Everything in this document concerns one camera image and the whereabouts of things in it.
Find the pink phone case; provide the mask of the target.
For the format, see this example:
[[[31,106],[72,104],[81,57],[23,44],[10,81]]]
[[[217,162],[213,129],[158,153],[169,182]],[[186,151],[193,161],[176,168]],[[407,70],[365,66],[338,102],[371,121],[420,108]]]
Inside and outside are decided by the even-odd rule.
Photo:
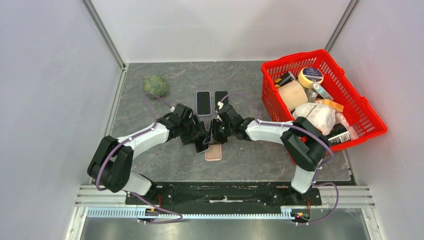
[[[204,158],[206,161],[220,161],[222,159],[222,145],[221,144],[210,144],[208,149],[204,152]]]

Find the red plastic basket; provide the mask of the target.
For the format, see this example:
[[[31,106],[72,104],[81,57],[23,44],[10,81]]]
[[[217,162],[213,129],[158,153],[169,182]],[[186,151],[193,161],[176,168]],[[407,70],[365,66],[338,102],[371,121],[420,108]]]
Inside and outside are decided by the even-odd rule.
[[[387,132],[388,128],[371,107],[367,98],[357,92],[345,76],[345,71],[324,49],[294,53],[262,64],[261,99],[274,122],[294,119],[278,94],[274,81],[286,72],[298,75],[305,67],[314,67],[323,73],[323,88],[336,103],[344,106],[343,115],[358,136],[357,139],[333,145],[331,147],[333,152],[360,145]]]

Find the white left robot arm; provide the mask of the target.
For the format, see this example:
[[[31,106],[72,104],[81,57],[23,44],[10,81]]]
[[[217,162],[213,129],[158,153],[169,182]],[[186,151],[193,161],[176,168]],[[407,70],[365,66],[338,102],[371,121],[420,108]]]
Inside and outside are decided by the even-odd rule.
[[[152,204],[157,198],[154,182],[132,172],[135,157],[160,144],[180,138],[183,145],[193,144],[197,153],[208,149],[204,144],[207,131],[193,110],[179,103],[163,117],[133,134],[101,139],[87,168],[87,174],[95,180],[99,191],[112,193],[127,191],[137,193],[144,204]]]

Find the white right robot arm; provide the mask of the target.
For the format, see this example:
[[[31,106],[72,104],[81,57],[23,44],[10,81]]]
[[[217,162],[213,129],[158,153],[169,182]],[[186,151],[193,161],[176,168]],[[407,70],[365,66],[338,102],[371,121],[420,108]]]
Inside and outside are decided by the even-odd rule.
[[[331,143],[307,118],[294,121],[263,121],[242,117],[231,105],[217,111],[218,118],[210,123],[203,144],[221,144],[229,137],[242,141],[265,141],[283,145],[296,164],[289,200],[300,205],[309,198],[308,190],[315,181],[315,174],[326,154],[333,156]]]

